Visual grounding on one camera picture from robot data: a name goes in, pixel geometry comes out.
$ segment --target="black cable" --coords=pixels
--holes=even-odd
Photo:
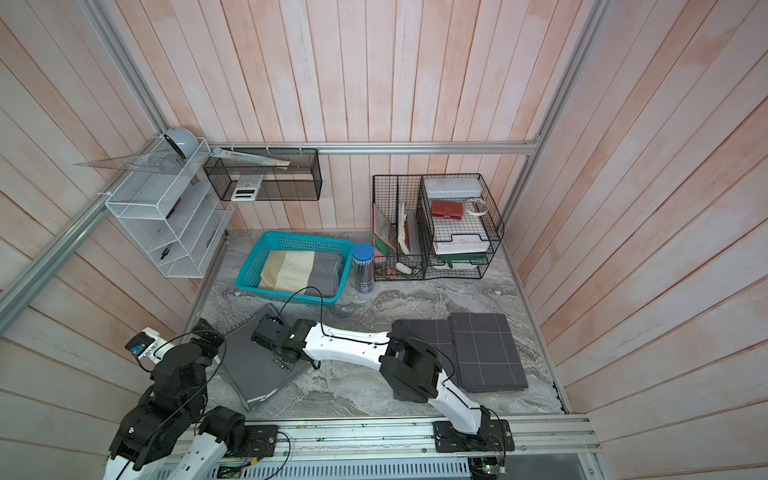
[[[141,365],[141,362],[139,362],[139,357],[134,355],[134,358],[136,359],[136,363],[139,364],[139,367],[141,367],[142,370],[144,370],[146,373],[152,373],[152,370],[147,370],[146,367]]]
[[[456,374],[456,365],[454,365],[454,364],[453,364],[453,362],[451,361],[451,359],[450,359],[450,358],[449,358],[449,357],[448,357],[448,356],[447,356],[447,355],[446,355],[446,354],[445,354],[445,353],[444,353],[442,350],[440,350],[440,349],[439,349],[439,348],[437,348],[436,346],[432,345],[431,343],[427,343],[427,342],[425,342],[425,341],[424,341],[424,340],[422,340],[422,339],[417,339],[417,338],[416,338],[416,337],[414,337],[414,336],[408,336],[408,337],[406,337],[405,339],[406,339],[406,340],[415,340],[415,341],[417,341],[417,342],[421,342],[421,343],[423,343],[424,345],[427,345],[429,348],[437,350],[437,351],[440,353],[440,355],[442,355],[442,358],[444,358],[444,359],[448,360],[448,363],[450,363],[450,364],[451,364],[451,369],[452,369],[452,370],[451,370],[451,375],[449,375],[447,379],[445,379],[445,380],[443,380],[443,381],[442,381],[442,384],[443,384],[442,386],[445,386],[445,382],[448,382],[448,381],[449,381],[450,379],[452,379],[452,378],[453,378],[453,376]]]
[[[278,468],[276,472],[274,472],[272,475],[266,477],[264,480],[270,480],[270,478],[272,478],[275,475],[277,475],[278,473],[280,473],[283,470],[283,468],[286,466],[286,463],[288,463],[288,458],[290,458],[290,438],[288,437],[288,435],[285,434],[285,432],[278,432],[278,433],[283,434],[283,436],[288,441],[288,455],[286,455],[286,459],[283,460],[283,464],[280,466],[280,468]]]
[[[189,402],[191,402],[193,398],[195,398],[196,396],[200,395],[200,394],[203,392],[203,390],[205,390],[205,388],[208,386],[208,384],[210,383],[210,381],[211,381],[211,380],[213,380],[213,379],[214,379],[214,377],[216,376],[216,374],[219,372],[219,368],[221,367],[221,364],[222,364],[222,363],[223,363],[223,361],[224,361],[224,357],[226,357],[226,356],[227,356],[227,338],[226,338],[224,335],[222,335],[222,334],[221,334],[221,332],[217,332],[216,330],[197,330],[197,331],[194,331],[194,332],[187,332],[187,333],[182,333],[181,335],[179,335],[179,336],[175,336],[174,338],[172,338],[172,339],[168,340],[166,343],[164,343],[164,344],[163,344],[163,346],[161,346],[161,347],[160,347],[160,349],[161,349],[161,348],[163,348],[164,346],[166,346],[168,343],[171,343],[171,342],[173,342],[174,340],[181,338],[182,336],[191,335],[191,334],[194,334],[194,333],[216,333],[218,336],[220,336],[220,337],[221,337],[221,339],[223,340],[223,344],[224,344],[224,353],[222,353],[222,354],[221,354],[221,361],[219,361],[219,364],[218,364],[218,365],[216,365],[216,369],[215,369],[215,370],[214,370],[214,372],[211,374],[211,376],[208,378],[208,380],[206,380],[206,381],[205,381],[205,383],[203,384],[203,386],[201,386],[199,389],[197,389],[197,391],[196,391],[195,393],[193,393],[193,394],[190,396],[190,398],[188,398],[188,399],[187,399],[187,401],[186,401],[186,402],[182,403],[182,404],[181,404],[181,406],[180,406],[179,408],[177,408],[175,412],[171,413],[171,414],[170,414],[170,415],[169,415],[169,416],[168,416],[168,417],[167,417],[165,420],[163,420],[163,422],[162,422],[160,425],[158,425],[158,426],[157,426],[157,428],[156,428],[156,429],[155,429],[155,430],[154,430],[154,431],[153,431],[153,432],[152,432],[152,433],[151,433],[151,434],[150,434],[150,435],[147,437],[147,439],[146,439],[146,440],[144,440],[144,441],[141,443],[141,445],[139,445],[139,448],[138,448],[138,449],[136,449],[136,451],[137,451],[137,452],[138,452],[139,450],[141,450],[141,448],[142,448],[142,447],[144,447],[144,446],[147,444],[147,442],[149,442],[150,440],[152,440],[152,437],[154,437],[154,436],[155,436],[155,434],[157,434],[157,433],[160,431],[160,429],[162,429],[162,428],[163,428],[163,426],[164,426],[166,423],[168,423],[168,420],[170,420],[170,419],[172,419],[173,417],[175,417],[175,416],[176,416],[176,414],[177,414],[178,412],[180,412],[180,411],[181,411],[181,410],[182,410],[182,409],[183,409],[185,406],[187,406],[187,404],[188,404]],[[123,475],[123,472],[125,472],[125,468],[126,468],[126,467],[128,467],[128,463],[130,463],[130,462],[131,462],[131,460],[130,460],[130,459],[128,459],[128,460],[127,460],[127,462],[125,463],[125,466],[123,467],[123,469],[122,469],[122,470],[120,470],[120,474],[117,476],[117,478],[116,478],[115,480],[120,480],[120,477]]]
[[[166,346],[168,343],[171,343],[171,342],[173,342],[174,340],[178,340],[178,339],[179,339],[179,338],[181,338],[182,336],[187,336],[187,335],[200,335],[201,333],[215,333],[216,335],[220,336],[220,337],[221,337],[221,338],[224,340],[224,343],[226,343],[226,342],[227,342],[227,338],[226,338],[224,335],[222,335],[222,334],[221,334],[221,332],[218,332],[218,331],[216,331],[216,330],[194,330],[194,331],[192,331],[192,332],[187,332],[187,333],[182,333],[181,335],[176,335],[174,338],[172,338],[172,339],[168,340],[166,343],[164,343],[164,344],[160,345],[160,347],[159,347],[159,348],[156,348],[156,349],[155,349],[155,350],[152,352],[152,355],[154,355],[154,358],[156,358],[156,359],[159,359],[160,357],[159,357],[159,356],[157,356],[157,352],[160,352],[160,351],[163,349],[163,347],[164,347],[164,346]]]
[[[285,301],[283,306],[280,307],[280,311],[277,313],[277,316],[274,316],[272,318],[274,319],[280,319],[280,314],[283,312],[283,309],[288,305],[288,302],[293,300],[293,298],[299,294],[302,290],[306,290],[308,288],[314,289],[317,292],[318,297],[320,298],[320,332],[323,334],[323,336],[327,336],[332,339],[339,339],[339,340],[349,340],[350,342],[357,342],[357,343],[365,343],[366,345],[387,345],[389,342],[386,343],[375,343],[375,342],[366,342],[365,340],[359,340],[359,339],[350,339],[345,336],[334,336],[334,335],[328,335],[325,331],[325,328],[323,327],[323,307],[324,307],[324,301],[323,301],[323,294],[320,292],[320,290],[316,286],[305,286],[304,288],[298,289],[296,292],[293,293],[293,295],[290,296],[288,300]]]

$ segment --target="white calculator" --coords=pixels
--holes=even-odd
[[[240,175],[240,179],[235,185],[235,191],[232,193],[233,202],[253,202],[256,200],[256,194],[261,187],[261,179],[264,176],[258,175]]]

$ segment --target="gray book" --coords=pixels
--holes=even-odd
[[[277,316],[277,312],[269,303],[224,332],[227,338],[227,354],[221,367],[248,409],[251,404],[268,399],[280,387],[293,381],[310,367],[308,362],[300,360],[288,372],[275,362],[271,350],[251,341],[256,325],[265,316]],[[293,325],[293,321],[283,321],[288,327]]]

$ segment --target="marble floor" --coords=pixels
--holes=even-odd
[[[328,237],[369,241],[366,232],[324,232]],[[263,300],[235,288],[235,278],[259,235],[235,233],[203,308],[202,317],[224,331],[261,307]],[[521,392],[468,394],[500,414],[562,413],[561,403],[528,313],[499,253],[481,280],[437,279],[379,282],[373,293],[357,293],[351,284],[332,309],[323,313],[328,326],[363,332],[389,330],[397,319],[444,319],[451,312],[504,313],[525,368],[528,388]],[[316,306],[286,306],[283,316],[316,319]],[[248,419],[299,419],[350,416],[438,415],[430,405],[401,402],[383,377],[366,367],[345,362],[323,362],[308,370],[265,401],[247,411],[234,388],[221,376],[208,386],[209,407],[224,405]]]

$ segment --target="black wire basket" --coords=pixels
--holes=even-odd
[[[424,189],[425,178],[437,177],[472,177],[477,178],[482,186],[481,198],[488,207],[488,213],[474,217],[475,228],[466,230],[464,223],[457,226],[446,224],[439,219],[433,219],[431,201]],[[406,210],[415,210],[416,226],[419,230],[419,245],[421,255],[405,255],[402,248],[391,248],[383,262],[377,263],[376,281],[388,280],[431,280],[435,278],[465,278],[481,279],[485,275],[493,256],[502,242],[504,222],[493,201],[488,185],[480,174],[446,174],[446,175],[375,175],[373,177],[373,203],[379,208],[397,231],[398,203],[404,201]],[[480,232],[482,241],[488,242],[488,249],[476,255],[469,263],[473,267],[464,270],[452,268],[450,261],[441,260],[435,253],[435,243],[449,242],[453,235]],[[402,263],[412,270],[410,275],[396,271],[395,265]]]
[[[323,187],[317,150],[312,148],[238,148],[225,149],[245,154],[288,160],[287,167],[262,167],[229,158],[209,157],[203,166],[219,198],[232,198],[237,178],[261,174],[263,179],[256,200],[318,200]]]

